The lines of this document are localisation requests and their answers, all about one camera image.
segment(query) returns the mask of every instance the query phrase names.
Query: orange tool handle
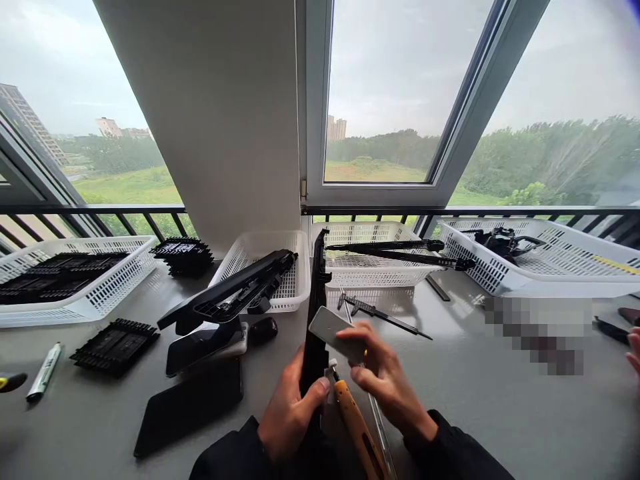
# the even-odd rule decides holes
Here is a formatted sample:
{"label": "orange tool handle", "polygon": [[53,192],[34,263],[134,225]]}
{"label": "orange tool handle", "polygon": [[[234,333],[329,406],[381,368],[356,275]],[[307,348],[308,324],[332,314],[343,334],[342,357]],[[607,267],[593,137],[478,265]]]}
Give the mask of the orange tool handle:
{"label": "orange tool handle", "polygon": [[389,472],[386,464],[373,442],[360,409],[355,404],[353,396],[344,380],[335,383],[335,397],[340,405],[342,418],[347,424],[347,430],[353,439],[362,466],[365,468],[369,480],[388,480]]}

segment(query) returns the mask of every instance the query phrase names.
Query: white marker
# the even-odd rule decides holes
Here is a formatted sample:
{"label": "white marker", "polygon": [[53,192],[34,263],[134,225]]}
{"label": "white marker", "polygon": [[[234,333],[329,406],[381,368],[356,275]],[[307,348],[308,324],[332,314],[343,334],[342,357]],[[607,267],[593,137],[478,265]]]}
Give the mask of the white marker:
{"label": "white marker", "polygon": [[45,394],[53,368],[60,357],[60,352],[62,352],[62,345],[60,345],[60,342],[56,343],[53,348],[49,350],[47,358],[45,358],[45,362],[42,364],[42,367],[38,372],[38,376],[35,378],[33,386],[27,394],[27,402],[32,403],[38,401]]}

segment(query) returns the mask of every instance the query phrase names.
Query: white wall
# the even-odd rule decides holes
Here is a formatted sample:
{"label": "white wall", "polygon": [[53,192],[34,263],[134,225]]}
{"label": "white wall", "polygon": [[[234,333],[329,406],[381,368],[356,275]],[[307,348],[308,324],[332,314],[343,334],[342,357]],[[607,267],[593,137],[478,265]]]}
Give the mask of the white wall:
{"label": "white wall", "polygon": [[94,0],[214,255],[299,228],[293,0]]}

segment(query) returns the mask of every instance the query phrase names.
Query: yellow utility knife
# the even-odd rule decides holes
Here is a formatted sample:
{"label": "yellow utility knife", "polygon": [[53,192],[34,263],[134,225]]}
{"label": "yellow utility knife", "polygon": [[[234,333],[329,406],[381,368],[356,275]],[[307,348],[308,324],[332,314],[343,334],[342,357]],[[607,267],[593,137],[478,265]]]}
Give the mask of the yellow utility knife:
{"label": "yellow utility knife", "polygon": [[6,393],[20,387],[27,380],[26,373],[0,372],[0,393]]}
{"label": "yellow utility knife", "polygon": [[344,380],[340,380],[335,371],[337,364],[336,359],[329,361],[329,367],[335,379],[333,387],[335,398],[340,406],[340,413],[355,444],[355,449],[358,452],[358,457],[360,457],[360,462],[362,462],[367,478],[369,480],[388,480],[389,472],[387,471],[387,466],[382,461],[382,456],[378,452],[378,448],[373,441],[358,405],[356,405],[349,391],[349,387]]}

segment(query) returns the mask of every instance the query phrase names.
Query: person's left hand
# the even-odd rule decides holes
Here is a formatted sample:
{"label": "person's left hand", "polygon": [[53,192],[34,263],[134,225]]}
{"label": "person's left hand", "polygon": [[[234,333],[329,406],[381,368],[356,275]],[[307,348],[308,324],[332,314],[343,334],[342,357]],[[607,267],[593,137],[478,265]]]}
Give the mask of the person's left hand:
{"label": "person's left hand", "polygon": [[304,352],[304,345],[300,345],[291,363],[283,370],[258,427],[258,437],[274,463],[285,460],[298,450],[314,410],[329,394],[331,384],[328,378],[320,377],[301,398],[300,375]]}

